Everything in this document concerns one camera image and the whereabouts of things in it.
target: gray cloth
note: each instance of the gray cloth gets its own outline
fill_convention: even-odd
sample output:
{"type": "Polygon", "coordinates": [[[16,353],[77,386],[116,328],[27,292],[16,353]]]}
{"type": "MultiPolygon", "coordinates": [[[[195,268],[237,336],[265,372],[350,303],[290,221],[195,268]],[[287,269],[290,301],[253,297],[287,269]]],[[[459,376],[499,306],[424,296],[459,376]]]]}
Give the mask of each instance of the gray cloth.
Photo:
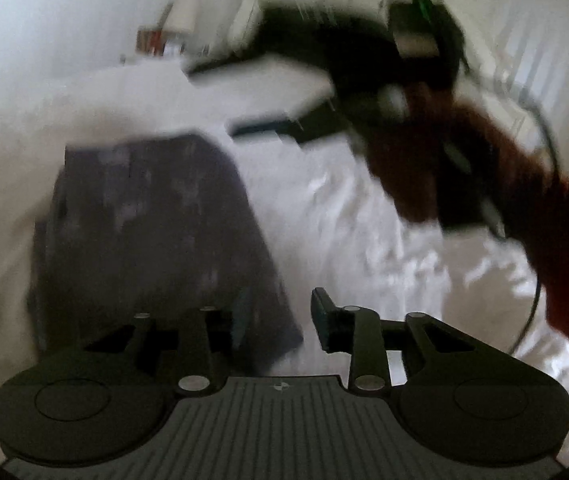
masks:
{"type": "Polygon", "coordinates": [[[67,148],[36,226],[30,312],[42,354],[133,314],[175,319],[250,292],[245,372],[301,344],[232,160],[196,134],[67,148]]]}

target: white bed sheet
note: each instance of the white bed sheet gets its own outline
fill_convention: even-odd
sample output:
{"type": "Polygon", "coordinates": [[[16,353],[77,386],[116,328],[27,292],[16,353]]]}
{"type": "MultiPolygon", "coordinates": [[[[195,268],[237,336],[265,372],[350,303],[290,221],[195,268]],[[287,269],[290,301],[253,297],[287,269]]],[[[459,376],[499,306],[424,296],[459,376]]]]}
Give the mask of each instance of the white bed sheet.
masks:
{"type": "MultiPolygon", "coordinates": [[[[274,137],[233,144],[225,132],[229,120],[293,110],[328,88],[326,76],[276,60],[194,87],[178,62],[162,61],[48,83],[0,106],[0,383],[34,362],[24,307],[30,245],[65,145],[192,127],[236,160],[304,332],[303,348],[274,374],[347,371],[347,357],[324,354],[315,337],[315,286],[338,304],[367,306],[385,319],[426,312],[508,348],[535,290],[517,245],[500,245],[483,230],[444,237],[435,224],[405,224],[343,139],[303,150],[274,137]]],[[[569,391],[569,343],[547,326],[543,311],[544,295],[519,357],[569,391]]],[[[403,376],[395,358],[391,373],[396,381],[403,376]]],[[[569,463],[569,437],[561,457],[569,463]]]]}

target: silver screw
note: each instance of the silver screw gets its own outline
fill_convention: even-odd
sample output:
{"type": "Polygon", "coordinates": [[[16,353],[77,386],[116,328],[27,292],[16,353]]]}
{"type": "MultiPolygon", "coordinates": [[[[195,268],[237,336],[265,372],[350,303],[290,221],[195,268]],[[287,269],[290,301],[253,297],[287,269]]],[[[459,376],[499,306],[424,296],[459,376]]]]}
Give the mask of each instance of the silver screw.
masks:
{"type": "Polygon", "coordinates": [[[365,392],[377,392],[384,388],[384,379],[377,375],[361,375],[355,380],[355,386],[365,392]]]}
{"type": "Polygon", "coordinates": [[[209,387],[211,381],[201,375],[187,375],[178,381],[178,386],[185,392],[201,392],[209,387]]]}

